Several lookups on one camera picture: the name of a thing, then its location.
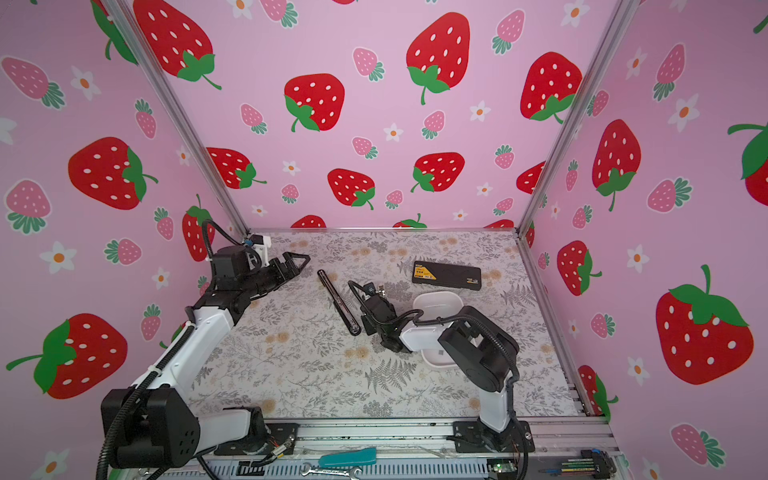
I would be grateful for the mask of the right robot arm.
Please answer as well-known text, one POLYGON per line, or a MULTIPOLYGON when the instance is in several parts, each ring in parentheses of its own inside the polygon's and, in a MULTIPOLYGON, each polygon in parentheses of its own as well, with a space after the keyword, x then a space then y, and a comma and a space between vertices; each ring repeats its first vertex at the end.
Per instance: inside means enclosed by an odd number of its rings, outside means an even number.
POLYGON ((412 308, 399 313, 383 291, 350 281, 369 335, 394 353, 419 353, 436 365, 456 367, 479 389, 480 413, 468 434, 455 433, 458 448, 480 452, 527 453, 526 431, 514 408, 520 378, 517 341, 455 293, 419 295, 412 308))

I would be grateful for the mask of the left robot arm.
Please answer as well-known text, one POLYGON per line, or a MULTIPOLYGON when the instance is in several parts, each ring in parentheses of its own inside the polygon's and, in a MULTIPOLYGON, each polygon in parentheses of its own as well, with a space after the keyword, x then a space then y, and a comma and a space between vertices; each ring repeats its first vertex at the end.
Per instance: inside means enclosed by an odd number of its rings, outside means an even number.
POLYGON ((212 280, 200 299, 186 307, 181 333, 130 387, 111 390, 101 403, 104 442, 98 479, 108 478, 113 470, 140 468, 151 469, 157 479, 191 460, 208 471, 205 455, 229 443, 244 449, 269 447, 260 462, 267 465, 288 447, 274 441, 258 407, 198 417, 188 405, 187 390, 194 378, 251 302, 298 277, 311 260, 306 254, 286 252, 265 261, 271 242, 262 235, 232 240, 214 251, 206 232, 218 227, 212 220, 201 225, 212 280))

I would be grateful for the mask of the black stapler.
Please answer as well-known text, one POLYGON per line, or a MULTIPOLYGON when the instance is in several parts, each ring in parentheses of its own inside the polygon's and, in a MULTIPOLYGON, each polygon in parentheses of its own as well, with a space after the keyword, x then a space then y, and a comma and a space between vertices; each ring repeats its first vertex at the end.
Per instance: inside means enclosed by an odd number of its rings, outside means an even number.
POLYGON ((337 289, 334 287, 333 282, 331 281, 330 277, 326 273, 325 270, 319 269, 317 271, 317 275, 322 283, 322 285, 325 287, 325 289, 328 291, 332 304, 334 305, 334 308, 336 309, 337 313, 339 314, 340 318, 342 319, 344 325, 346 326, 348 332, 352 336, 358 336, 361 334, 362 329, 360 324, 357 322, 357 320, 354 318, 354 315, 351 313, 349 307, 345 303, 344 299, 341 297, 337 289))

